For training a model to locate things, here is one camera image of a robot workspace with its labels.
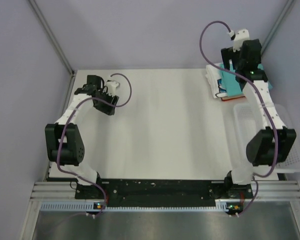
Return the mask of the teal t shirt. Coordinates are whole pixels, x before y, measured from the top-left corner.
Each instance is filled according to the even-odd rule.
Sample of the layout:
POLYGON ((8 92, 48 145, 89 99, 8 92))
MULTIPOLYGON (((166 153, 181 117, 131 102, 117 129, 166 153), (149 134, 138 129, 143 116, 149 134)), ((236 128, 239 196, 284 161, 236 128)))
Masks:
MULTIPOLYGON (((258 65, 258 69, 264 70, 264 66, 260 63, 258 65)), ((232 61, 230 61, 230 71, 235 72, 232 65, 232 61)), ((221 84, 222 87, 226 90, 227 96, 234 97, 234 96, 241 95, 242 90, 240 88, 239 83, 236 81, 236 76, 221 70, 219 72, 221 75, 221 84)), ((270 84, 270 82, 268 85, 269 85, 268 88, 271 90, 273 86, 270 84)))

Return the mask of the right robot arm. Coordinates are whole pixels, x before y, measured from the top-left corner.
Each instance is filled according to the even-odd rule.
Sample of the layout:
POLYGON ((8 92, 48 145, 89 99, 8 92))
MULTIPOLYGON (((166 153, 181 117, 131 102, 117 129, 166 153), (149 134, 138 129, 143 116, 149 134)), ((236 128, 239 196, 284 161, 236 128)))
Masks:
POLYGON ((223 192, 235 198, 255 176, 267 178, 277 163, 286 160, 297 137, 296 131, 281 120, 269 92, 266 72, 261 63, 262 46, 259 39, 234 40, 233 47, 223 48, 221 56, 225 71, 232 72, 252 110, 256 134, 247 143, 247 164, 229 172, 230 181, 223 185, 223 192))

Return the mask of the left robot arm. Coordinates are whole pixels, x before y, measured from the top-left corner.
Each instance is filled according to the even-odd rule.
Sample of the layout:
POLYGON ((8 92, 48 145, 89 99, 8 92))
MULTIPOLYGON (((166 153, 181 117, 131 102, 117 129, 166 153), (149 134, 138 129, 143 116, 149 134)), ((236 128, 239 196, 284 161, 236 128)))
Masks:
POLYGON ((85 146, 79 126, 92 109, 114 115, 119 87, 120 83, 115 80, 104 81, 98 75, 88 75, 86 83, 74 91, 72 102, 63 115, 44 129, 48 160, 54 162, 61 173, 86 185, 87 194, 95 199, 103 194, 104 187, 97 182, 98 172, 84 162, 85 146))

